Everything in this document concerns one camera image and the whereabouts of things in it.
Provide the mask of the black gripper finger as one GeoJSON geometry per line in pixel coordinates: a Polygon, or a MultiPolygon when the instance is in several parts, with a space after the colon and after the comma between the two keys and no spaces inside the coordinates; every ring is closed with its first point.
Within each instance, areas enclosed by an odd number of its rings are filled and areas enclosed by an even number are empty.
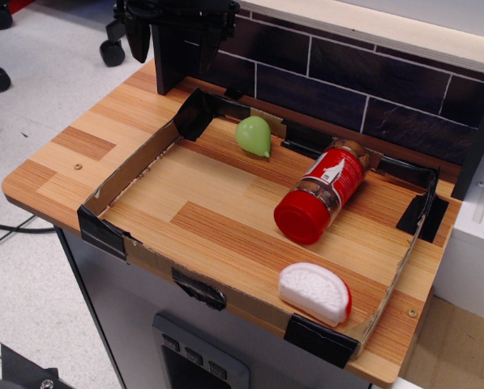
{"type": "Polygon", "coordinates": [[[199,73],[206,73],[212,65],[221,42],[227,38],[226,23],[206,25],[201,32],[199,73]]]}
{"type": "Polygon", "coordinates": [[[126,38],[133,58],[144,63],[148,56],[151,39],[150,25],[136,16],[127,16],[126,38]]]}

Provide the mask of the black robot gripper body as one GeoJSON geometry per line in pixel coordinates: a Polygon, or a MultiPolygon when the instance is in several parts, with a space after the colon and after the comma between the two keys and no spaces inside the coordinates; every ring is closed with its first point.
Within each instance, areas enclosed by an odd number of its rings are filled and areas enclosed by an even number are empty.
{"type": "Polygon", "coordinates": [[[116,1],[114,18],[122,23],[229,30],[239,10],[236,1],[116,1]]]}

